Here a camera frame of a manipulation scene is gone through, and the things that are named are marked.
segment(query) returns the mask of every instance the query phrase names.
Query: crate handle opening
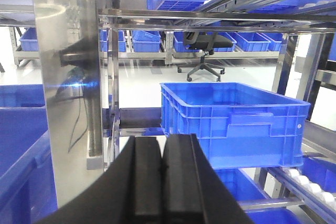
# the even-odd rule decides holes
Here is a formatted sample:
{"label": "crate handle opening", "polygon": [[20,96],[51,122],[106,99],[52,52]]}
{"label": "crate handle opening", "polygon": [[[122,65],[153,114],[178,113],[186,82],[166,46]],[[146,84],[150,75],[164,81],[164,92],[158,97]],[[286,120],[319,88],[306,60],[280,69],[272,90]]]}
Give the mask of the crate handle opening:
{"label": "crate handle opening", "polygon": [[231,113],[230,125],[273,124],[273,113]]}

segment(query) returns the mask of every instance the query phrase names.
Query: floor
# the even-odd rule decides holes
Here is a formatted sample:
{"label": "floor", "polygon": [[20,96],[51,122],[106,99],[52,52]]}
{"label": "floor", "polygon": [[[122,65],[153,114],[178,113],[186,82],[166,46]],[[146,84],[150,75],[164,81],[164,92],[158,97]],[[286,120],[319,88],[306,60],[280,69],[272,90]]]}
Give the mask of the floor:
{"label": "floor", "polygon": [[[0,62],[5,73],[0,73],[0,85],[42,83],[41,69],[38,60],[26,62],[17,68],[14,65],[12,48],[10,46],[8,28],[0,27]],[[161,82],[181,82],[186,80],[186,72],[177,73],[176,67],[144,67],[139,61],[121,62],[120,65],[120,107],[159,107],[161,106]],[[241,82],[265,90],[271,90],[275,74],[274,64],[257,65],[250,60],[247,65],[227,66],[222,77],[223,82]],[[292,71],[288,83],[287,96],[296,97],[301,74]],[[215,81],[215,77],[205,71],[197,72],[193,80],[196,82]],[[322,126],[336,130],[336,92],[321,88],[312,121]],[[160,145],[164,145],[164,137],[160,138]],[[253,170],[246,172],[252,176]],[[305,216],[304,223],[310,223]]]}

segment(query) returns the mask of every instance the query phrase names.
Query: black cable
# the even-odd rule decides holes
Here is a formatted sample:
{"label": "black cable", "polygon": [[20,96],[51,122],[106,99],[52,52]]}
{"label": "black cable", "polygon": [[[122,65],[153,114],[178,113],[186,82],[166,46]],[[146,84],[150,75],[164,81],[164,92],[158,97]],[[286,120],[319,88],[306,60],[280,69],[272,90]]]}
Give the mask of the black cable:
{"label": "black cable", "polygon": [[17,30],[17,33],[20,35],[20,37],[22,36],[22,32],[21,32],[21,30],[20,30],[20,28],[19,27],[15,27],[16,28],[16,30]]}
{"label": "black cable", "polygon": [[[83,98],[83,102],[84,102],[84,107],[85,107],[85,115],[86,117],[88,117],[88,111],[87,111],[87,105],[86,105],[86,101],[85,101],[85,98]],[[71,151],[71,149],[74,147],[74,145],[85,135],[85,133],[87,132],[88,130],[88,127],[89,127],[89,123],[88,123],[88,120],[86,121],[86,128],[85,130],[83,131],[83,133],[74,141],[74,143],[71,144],[72,142],[72,138],[74,137],[74,132],[75,132],[75,129],[76,129],[76,126],[79,122],[79,118],[80,118],[80,112],[81,112],[81,99],[79,99],[79,112],[78,112],[78,116],[77,116],[77,119],[75,121],[75,124],[74,124],[74,127],[72,128],[72,132],[71,132],[71,137],[70,137],[70,142],[69,142],[69,148],[68,148],[68,153]]]}

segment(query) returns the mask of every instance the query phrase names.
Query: chair base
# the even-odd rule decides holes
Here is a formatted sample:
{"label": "chair base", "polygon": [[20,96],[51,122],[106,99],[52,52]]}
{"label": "chair base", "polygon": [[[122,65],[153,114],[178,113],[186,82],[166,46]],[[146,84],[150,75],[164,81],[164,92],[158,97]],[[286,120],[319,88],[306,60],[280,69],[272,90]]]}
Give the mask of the chair base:
{"label": "chair base", "polygon": [[[184,65],[178,65],[177,66],[177,72],[181,73],[182,69],[181,68],[190,68],[190,67],[194,67],[194,64],[184,64]],[[225,74],[225,67],[224,66],[218,66],[218,65],[214,65],[214,64],[210,64],[210,63],[204,63],[201,62],[200,64],[196,65],[196,67],[194,67],[188,74],[187,74],[187,81],[192,81],[193,79],[190,77],[192,74],[194,74],[195,72],[197,72],[198,70],[206,70],[210,73],[212,73],[213,75],[215,75],[217,77],[216,81],[220,81],[220,75],[221,74]],[[220,74],[217,73],[214,69],[221,69]]]}

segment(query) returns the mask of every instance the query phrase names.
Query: black office chair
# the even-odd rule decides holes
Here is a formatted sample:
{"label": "black office chair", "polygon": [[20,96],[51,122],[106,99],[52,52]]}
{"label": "black office chair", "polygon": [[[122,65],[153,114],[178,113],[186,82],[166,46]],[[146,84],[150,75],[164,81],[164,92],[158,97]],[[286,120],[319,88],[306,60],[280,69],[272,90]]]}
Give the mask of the black office chair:
{"label": "black office chair", "polygon": [[[228,48],[232,47],[233,43],[228,38],[225,38],[218,33],[212,33],[210,35],[206,33],[193,32],[193,33],[184,33],[183,36],[183,44],[189,45],[189,49],[197,49],[202,50],[203,55],[201,56],[200,63],[194,67],[187,74],[187,81],[192,81],[193,79],[190,77],[193,73],[200,69],[207,70],[217,77],[217,81],[220,81],[220,75],[225,73],[225,67],[223,65],[214,65],[210,63],[205,63],[205,57],[207,55],[214,54],[214,48]],[[181,68],[189,68],[193,67],[193,64],[183,64],[177,66],[177,72],[181,73]],[[221,69],[220,74],[217,73],[214,69]]]}

